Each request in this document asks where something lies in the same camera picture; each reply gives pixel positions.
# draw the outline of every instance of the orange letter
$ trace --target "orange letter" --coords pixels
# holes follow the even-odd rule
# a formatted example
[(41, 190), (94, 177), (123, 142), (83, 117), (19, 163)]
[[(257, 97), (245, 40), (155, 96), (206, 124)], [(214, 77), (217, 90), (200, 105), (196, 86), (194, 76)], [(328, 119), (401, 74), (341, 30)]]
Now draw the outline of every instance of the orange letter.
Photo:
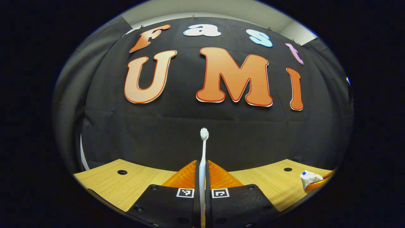
[(150, 41), (148, 41), (149, 38), (155, 39), (162, 32), (161, 29), (166, 30), (169, 28), (170, 28), (170, 25), (167, 24), (167, 25), (163, 25), (163, 26), (160, 26), (160, 27), (157, 27), (157, 28), (154, 28), (154, 29), (151, 29), (149, 31), (142, 33), (138, 42), (135, 44), (135, 46), (133, 48), (131, 48), (131, 50), (129, 52), (134, 52), (134, 51), (137, 51), (141, 48), (148, 46), (151, 43)]
[(170, 59), (177, 55), (177, 51), (165, 51), (157, 53), (153, 59), (156, 60), (155, 74), (152, 84), (141, 89), (138, 86), (142, 65), (148, 61), (148, 57), (140, 57), (128, 63), (128, 75), (125, 80), (125, 97), (132, 103), (148, 103), (158, 98), (166, 85), (167, 70)]
[(301, 111), (304, 108), (301, 99), (301, 75), (292, 68), (287, 68), (287, 73), (290, 75), (292, 86), (292, 100), (290, 102), (290, 107), (293, 110)]
[(205, 55), (207, 64), (204, 87), (196, 94), (199, 101), (218, 103), (225, 99), (225, 93), (220, 89), (220, 78), (222, 77), (234, 102), (239, 101), (250, 81), (250, 92), (245, 97), (246, 102), (250, 105), (265, 107), (273, 104), (267, 80), (267, 65), (269, 64), (267, 59), (257, 55), (248, 55), (242, 67), (239, 68), (225, 49), (205, 47), (200, 50), (200, 53)]

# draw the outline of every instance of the wooden table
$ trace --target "wooden table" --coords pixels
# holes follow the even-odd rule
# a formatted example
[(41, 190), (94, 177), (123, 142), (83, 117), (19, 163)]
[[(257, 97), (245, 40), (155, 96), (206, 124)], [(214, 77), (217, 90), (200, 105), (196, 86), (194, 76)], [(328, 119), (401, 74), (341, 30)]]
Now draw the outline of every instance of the wooden table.
[[(287, 172), (284, 168), (292, 168), (292, 170)], [(118, 170), (125, 170), (128, 173), (120, 175), (117, 173)], [(244, 185), (259, 186), (277, 210), (282, 211), (306, 196), (299, 177), (304, 170), (321, 176), (331, 171), (285, 159), (270, 165), (229, 173)], [(106, 165), (76, 173), (74, 176), (85, 188), (94, 190), (111, 204), (123, 211), (128, 211), (149, 185), (162, 185), (175, 173), (118, 159)]]

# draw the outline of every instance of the blue letter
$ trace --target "blue letter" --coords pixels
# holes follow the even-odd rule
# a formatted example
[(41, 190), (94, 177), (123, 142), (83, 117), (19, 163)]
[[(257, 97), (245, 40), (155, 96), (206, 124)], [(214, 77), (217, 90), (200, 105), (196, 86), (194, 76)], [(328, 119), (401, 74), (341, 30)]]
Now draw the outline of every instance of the blue letter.
[(265, 47), (272, 47), (273, 43), (270, 41), (270, 37), (268, 37), (266, 34), (253, 30), (253, 29), (248, 29), (246, 32), (251, 35), (249, 37), (254, 43), (263, 45)]

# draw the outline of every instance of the black backdrop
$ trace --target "black backdrop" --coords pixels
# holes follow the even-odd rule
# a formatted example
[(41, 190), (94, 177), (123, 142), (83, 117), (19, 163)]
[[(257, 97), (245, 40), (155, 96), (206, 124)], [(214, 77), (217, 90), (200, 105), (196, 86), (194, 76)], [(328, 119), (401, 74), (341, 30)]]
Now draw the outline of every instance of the black backdrop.
[[(170, 24), (151, 44), (129, 50), (144, 31)], [(183, 31), (194, 24), (213, 24), (218, 37), (189, 37)], [(257, 45), (247, 29), (269, 35), (273, 47)], [(210, 133), (207, 159), (234, 171), (283, 159), (324, 169), (335, 169), (347, 148), (353, 122), (346, 74), (332, 52), (319, 39), (299, 46), (275, 32), (232, 19), (196, 17), (159, 22), (123, 37), (128, 25), (117, 17), (88, 37), (67, 62), (55, 88), (55, 129), (62, 154), (71, 171), (83, 168), (79, 135), (90, 168), (118, 158), (153, 168), (178, 171), (201, 156), (199, 131)], [(304, 65), (292, 55), (290, 43)], [(227, 50), (241, 66), (247, 55), (269, 61), (267, 67), (271, 107), (233, 102), (203, 103), (195, 94), (203, 88), (204, 47)], [(147, 56), (139, 80), (147, 88), (153, 80), (159, 52), (176, 50), (170, 61), (163, 93), (147, 104), (133, 104), (124, 96), (128, 63)], [(304, 108), (290, 108), (290, 67), (301, 75)], [(249, 86), (242, 97), (249, 92)]]

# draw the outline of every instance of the white toothbrush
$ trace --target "white toothbrush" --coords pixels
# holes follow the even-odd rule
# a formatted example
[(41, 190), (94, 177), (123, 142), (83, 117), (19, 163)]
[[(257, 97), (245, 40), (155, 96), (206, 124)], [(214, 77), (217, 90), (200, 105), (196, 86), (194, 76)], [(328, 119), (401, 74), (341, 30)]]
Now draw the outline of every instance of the white toothbrush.
[(200, 183), (200, 207), (201, 207), (201, 217), (204, 217), (205, 212), (205, 143), (208, 139), (208, 130), (202, 128), (200, 131), (200, 136), (202, 139), (202, 157), (200, 161), (199, 169), (199, 183)]

